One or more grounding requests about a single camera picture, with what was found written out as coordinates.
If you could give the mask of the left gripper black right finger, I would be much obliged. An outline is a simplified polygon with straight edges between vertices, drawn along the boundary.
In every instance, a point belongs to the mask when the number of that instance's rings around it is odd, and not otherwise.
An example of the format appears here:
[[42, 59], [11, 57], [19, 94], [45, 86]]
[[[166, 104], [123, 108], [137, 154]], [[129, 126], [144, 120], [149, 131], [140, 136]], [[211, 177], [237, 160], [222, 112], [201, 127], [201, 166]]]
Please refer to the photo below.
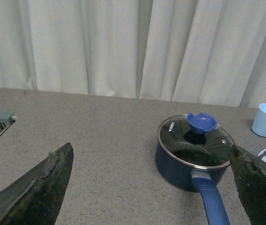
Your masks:
[[239, 199], [252, 225], [266, 225], [266, 162], [238, 145], [230, 152]]

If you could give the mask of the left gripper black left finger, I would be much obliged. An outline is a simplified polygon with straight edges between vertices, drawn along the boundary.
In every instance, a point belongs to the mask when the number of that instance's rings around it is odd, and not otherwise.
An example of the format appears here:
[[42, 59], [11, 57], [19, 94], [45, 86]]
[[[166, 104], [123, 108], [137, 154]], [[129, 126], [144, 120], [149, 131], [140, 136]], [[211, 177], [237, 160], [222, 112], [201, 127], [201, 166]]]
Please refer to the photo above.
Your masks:
[[66, 143], [0, 191], [0, 225], [55, 224], [73, 159], [73, 148]]

